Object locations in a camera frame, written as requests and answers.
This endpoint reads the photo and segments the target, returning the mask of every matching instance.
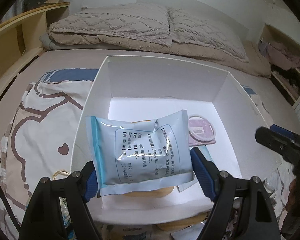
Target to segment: fluffy pillow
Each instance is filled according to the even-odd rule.
[[[240,38],[229,26],[182,9],[170,8],[168,12],[173,41],[219,49],[242,62],[249,61]]]
[[[172,44],[168,11],[156,4],[130,3],[88,8],[51,24],[50,37],[53,33],[102,34],[166,46]]]

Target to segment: brown heart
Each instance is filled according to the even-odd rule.
[[[67,155],[69,153],[69,146],[66,143],[64,143],[62,147],[58,148],[58,153],[62,155]]]

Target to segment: white ring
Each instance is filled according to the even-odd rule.
[[[209,123],[209,125],[210,125],[210,127],[211,127],[211,129],[212,129],[212,131],[213,131],[213,135],[212,135],[211,137],[208,137],[208,138],[202,138],[201,136],[196,135],[196,134],[191,130],[191,127],[189,126],[189,122],[188,122],[188,130],[189,130],[189,133],[191,134],[191,136],[192,136],[193,138],[196,138],[197,140],[203,141],[203,142],[210,142],[210,141],[212,141],[212,140],[216,137],[216,129],[214,128],[214,126],[212,125],[212,123],[210,123],[209,120],[208,120],[207,118],[204,118],[203,116],[198,115],[198,114],[191,114],[191,115],[189,115],[188,120],[190,120],[190,118],[192,118],[192,117],[199,117],[199,118],[201,118],[201,119],[207,120],[208,123]]]

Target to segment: metal screw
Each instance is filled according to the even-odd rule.
[[[253,177],[252,177],[252,180],[253,180],[255,183],[261,182],[261,179],[260,179],[258,176],[253,176]]]
[[[223,178],[227,178],[229,176],[229,173],[226,171],[220,171],[220,176]]]
[[[42,177],[41,179],[40,179],[40,182],[41,183],[46,183],[47,181],[48,181],[48,177]]]
[[[74,177],[74,178],[77,178],[81,175],[81,172],[80,171],[74,171],[72,172],[71,176]]]

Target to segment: open cardboard box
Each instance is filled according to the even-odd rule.
[[[185,60],[148,56],[108,56],[93,82],[76,133],[71,172],[91,161],[85,117],[140,121],[186,109],[207,118],[216,143],[207,145],[219,170],[233,177],[269,176],[278,154],[259,145],[255,131],[266,122],[237,80],[228,72]],[[156,224],[208,211],[213,203],[199,183],[165,197],[108,195],[88,203],[96,221],[109,224]]]

